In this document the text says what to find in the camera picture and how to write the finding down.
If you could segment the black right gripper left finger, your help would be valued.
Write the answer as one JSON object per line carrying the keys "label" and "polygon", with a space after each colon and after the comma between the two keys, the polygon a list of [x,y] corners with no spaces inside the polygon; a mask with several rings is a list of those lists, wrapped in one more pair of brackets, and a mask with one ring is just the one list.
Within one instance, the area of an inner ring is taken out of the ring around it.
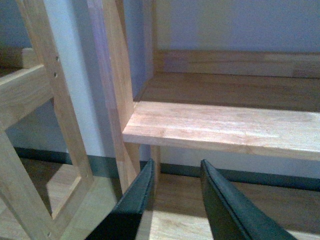
{"label": "black right gripper left finger", "polygon": [[148,240],[154,205],[155,162],[146,162],[111,212],[88,240]]}

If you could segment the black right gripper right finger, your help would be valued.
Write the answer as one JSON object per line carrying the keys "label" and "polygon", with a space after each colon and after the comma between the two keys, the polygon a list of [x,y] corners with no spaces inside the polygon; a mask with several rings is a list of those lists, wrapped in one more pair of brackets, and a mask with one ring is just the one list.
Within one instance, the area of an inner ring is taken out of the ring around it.
{"label": "black right gripper right finger", "polygon": [[203,204],[215,240],[294,240],[207,160],[200,163]]}

